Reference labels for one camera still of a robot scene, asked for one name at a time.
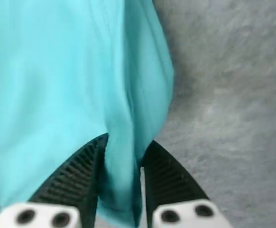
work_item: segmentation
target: turquoise dress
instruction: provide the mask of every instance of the turquoise dress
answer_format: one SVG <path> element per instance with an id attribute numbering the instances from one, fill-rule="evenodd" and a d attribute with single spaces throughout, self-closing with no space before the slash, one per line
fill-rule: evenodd
<path id="1" fill-rule="evenodd" d="M 0 0 L 0 208 L 108 133 L 98 213 L 137 227 L 173 76 L 151 0 Z"/>

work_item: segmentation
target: fabric fold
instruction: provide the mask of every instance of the fabric fold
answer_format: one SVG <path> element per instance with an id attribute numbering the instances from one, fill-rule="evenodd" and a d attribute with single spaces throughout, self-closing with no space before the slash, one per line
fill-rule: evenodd
<path id="1" fill-rule="evenodd" d="M 140 162 L 173 76 L 151 0 L 1 0 L 0 207 L 108 133 L 98 213 L 138 227 Z"/>

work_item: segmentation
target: gray carpet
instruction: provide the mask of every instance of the gray carpet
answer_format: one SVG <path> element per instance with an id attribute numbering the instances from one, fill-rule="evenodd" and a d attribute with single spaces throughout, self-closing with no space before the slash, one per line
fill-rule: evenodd
<path id="1" fill-rule="evenodd" d="M 158 141 L 234 227 L 276 228 L 276 0 L 155 5 L 176 70 Z"/>

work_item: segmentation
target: turquoise fabric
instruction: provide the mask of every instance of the turquoise fabric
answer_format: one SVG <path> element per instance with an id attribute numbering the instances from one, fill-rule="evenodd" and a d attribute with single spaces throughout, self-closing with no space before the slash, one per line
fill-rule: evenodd
<path id="1" fill-rule="evenodd" d="M 151 0 L 0 0 L 0 207 L 109 133 L 98 212 L 137 227 L 173 74 Z"/>

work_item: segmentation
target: gray floor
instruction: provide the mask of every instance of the gray floor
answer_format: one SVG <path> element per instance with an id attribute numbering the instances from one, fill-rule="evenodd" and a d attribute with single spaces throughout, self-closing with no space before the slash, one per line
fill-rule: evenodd
<path id="1" fill-rule="evenodd" d="M 276 228 L 276 0 L 155 5 L 176 69 L 158 141 L 236 228 Z"/>

